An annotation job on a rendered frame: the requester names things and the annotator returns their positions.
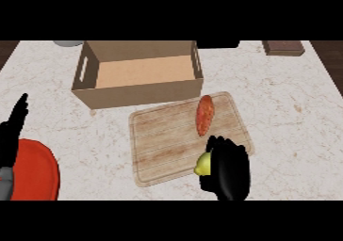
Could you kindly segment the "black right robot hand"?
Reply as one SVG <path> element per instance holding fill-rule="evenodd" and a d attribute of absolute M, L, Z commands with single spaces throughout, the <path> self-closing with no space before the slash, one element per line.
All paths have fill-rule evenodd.
<path fill-rule="evenodd" d="M 210 175 L 199 177 L 201 189 L 220 201 L 244 201 L 251 188 L 250 158 L 242 145 L 228 138 L 210 136 Z"/>

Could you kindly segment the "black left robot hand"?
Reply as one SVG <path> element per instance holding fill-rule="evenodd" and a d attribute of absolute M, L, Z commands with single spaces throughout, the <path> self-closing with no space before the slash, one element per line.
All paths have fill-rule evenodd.
<path fill-rule="evenodd" d="M 11 168 L 18 152 L 18 137 L 28 114 L 28 94 L 24 93 L 14 105 L 9 119 L 0 123 L 0 168 Z"/>

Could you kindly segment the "yellow lemon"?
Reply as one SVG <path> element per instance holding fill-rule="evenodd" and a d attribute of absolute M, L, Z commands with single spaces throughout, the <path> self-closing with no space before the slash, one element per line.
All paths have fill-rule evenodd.
<path fill-rule="evenodd" d="M 194 168 L 194 173 L 198 176 L 210 175 L 210 153 L 202 153 L 198 160 L 197 166 Z"/>

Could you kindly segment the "wooden cutting board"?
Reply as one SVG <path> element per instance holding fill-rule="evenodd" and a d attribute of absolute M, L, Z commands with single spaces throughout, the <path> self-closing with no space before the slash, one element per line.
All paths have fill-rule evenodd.
<path fill-rule="evenodd" d="M 130 140 L 135 183 L 146 187 L 194 173 L 197 160 L 205 152 L 210 136 L 222 136 L 245 147 L 256 148 L 244 125 L 232 95 L 210 95 L 214 115 L 207 134 L 197 132 L 197 107 L 201 98 L 136 111 L 130 115 Z"/>

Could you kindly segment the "open cardboard box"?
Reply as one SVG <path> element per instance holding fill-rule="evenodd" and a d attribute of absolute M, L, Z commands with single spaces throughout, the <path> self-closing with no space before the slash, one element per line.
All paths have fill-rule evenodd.
<path fill-rule="evenodd" d="M 201 95 L 194 40 L 89 40 L 71 92 L 92 109 L 182 101 Z"/>

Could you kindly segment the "red plate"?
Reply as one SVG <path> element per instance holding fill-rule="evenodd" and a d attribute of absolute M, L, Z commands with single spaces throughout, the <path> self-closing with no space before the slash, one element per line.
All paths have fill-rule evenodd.
<path fill-rule="evenodd" d="M 12 166 L 12 197 L 9 201 L 55 201 L 59 195 L 59 165 L 50 149 L 36 140 L 18 140 Z"/>

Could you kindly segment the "orange-red sweet potato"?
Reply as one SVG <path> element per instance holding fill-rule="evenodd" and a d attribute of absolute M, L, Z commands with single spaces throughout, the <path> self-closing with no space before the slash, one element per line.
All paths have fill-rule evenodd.
<path fill-rule="evenodd" d="M 213 100 L 211 100 L 211 97 L 205 95 L 201 98 L 198 103 L 197 118 L 195 118 L 197 132 L 201 137 L 208 132 L 213 115 L 214 115 Z"/>

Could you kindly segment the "grey round object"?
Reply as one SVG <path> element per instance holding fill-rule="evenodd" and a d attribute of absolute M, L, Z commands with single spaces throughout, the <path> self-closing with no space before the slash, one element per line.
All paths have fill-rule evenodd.
<path fill-rule="evenodd" d="M 74 47 L 83 44 L 83 40 L 53 40 L 53 43 L 61 47 Z"/>

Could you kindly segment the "brown rectangular block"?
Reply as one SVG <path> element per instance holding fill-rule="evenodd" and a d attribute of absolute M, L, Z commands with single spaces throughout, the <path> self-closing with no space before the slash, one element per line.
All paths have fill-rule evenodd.
<path fill-rule="evenodd" d="M 300 56 L 306 51 L 298 40 L 264 40 L 261 44 L 267 56 Z"/>

